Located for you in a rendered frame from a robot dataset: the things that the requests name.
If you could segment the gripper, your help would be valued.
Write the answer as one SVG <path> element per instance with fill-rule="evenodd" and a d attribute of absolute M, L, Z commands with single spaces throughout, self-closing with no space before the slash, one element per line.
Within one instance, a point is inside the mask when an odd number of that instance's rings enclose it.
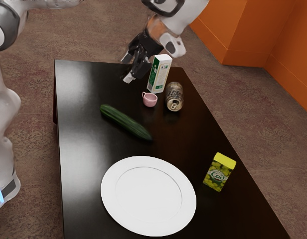
<path fill-rule="evenodd" d="M 148 58 L 161 52 L 161 45 L 151 36 L 147 29 L 140 32 L 128 45 L 128 50 L 122 57 L 122 63 L 130 63 L 133 60 L 131 70 L 123 78 L 125 83 L 130 83 L 135 79 L 141 79 L 150 69 L 151 63 Z"/>

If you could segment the white round plate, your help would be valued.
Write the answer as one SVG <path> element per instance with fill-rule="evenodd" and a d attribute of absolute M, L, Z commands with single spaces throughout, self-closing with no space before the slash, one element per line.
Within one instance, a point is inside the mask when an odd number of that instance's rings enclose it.
<path fill-rule="evenodd" d="M 132 156 L 113 164 L 104 174 L 100 191 L 109 215 L 143 236 L 172 235 L 189 224 L 196 210 L 196 194 L 185 174 L 150 156 Z"/>

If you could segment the white green carton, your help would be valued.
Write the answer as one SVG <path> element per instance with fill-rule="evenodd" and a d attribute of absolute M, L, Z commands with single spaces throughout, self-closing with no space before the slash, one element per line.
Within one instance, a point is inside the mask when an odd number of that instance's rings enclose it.
<path fill-rule="evenodd" d="M 147 84 L 154 94 L 162 93 L 171 67 L 172 58 L 168 54 L 155 55 Z"/>

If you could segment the pink small cup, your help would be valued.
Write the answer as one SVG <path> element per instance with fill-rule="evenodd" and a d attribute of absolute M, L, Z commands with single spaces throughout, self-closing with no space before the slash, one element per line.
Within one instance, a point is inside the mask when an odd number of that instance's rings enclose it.
<path fill-rule="evenodd" d="M 153 93 L 142 92 L 143 104 L 146 107 L 154 107 L 157 103 L 157 95 Z"/>

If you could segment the brown drink can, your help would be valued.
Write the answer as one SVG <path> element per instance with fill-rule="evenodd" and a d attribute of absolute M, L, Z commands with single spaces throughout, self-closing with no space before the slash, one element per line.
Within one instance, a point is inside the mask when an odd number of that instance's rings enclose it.
<path fill-rule="evenodd" d="M 165 103 L 170 111 L 177 112 L 183 106 L 183 87 L 179 82 L 170 82 L 166 86 Z"/>

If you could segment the green cucumber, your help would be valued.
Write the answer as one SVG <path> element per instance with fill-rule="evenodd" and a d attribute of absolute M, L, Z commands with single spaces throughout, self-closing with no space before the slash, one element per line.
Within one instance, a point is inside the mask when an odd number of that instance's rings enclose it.
<path fill-rule="evenodd" d="M 152 135 L 144 126 L 111 105 L 100 105 L 100 112 L 134 136 L 147 141 L 153 140 Z"/>

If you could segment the yellow green box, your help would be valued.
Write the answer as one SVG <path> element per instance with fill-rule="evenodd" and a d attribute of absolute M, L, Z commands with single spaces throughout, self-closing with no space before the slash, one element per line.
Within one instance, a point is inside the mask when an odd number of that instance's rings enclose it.
<path fill-rule="evenodd" d="M 220 152 L 216 153 L 204 177 L 203 184 L 217 192 L 221 192 L 235 166 L 235 160 Z"/>

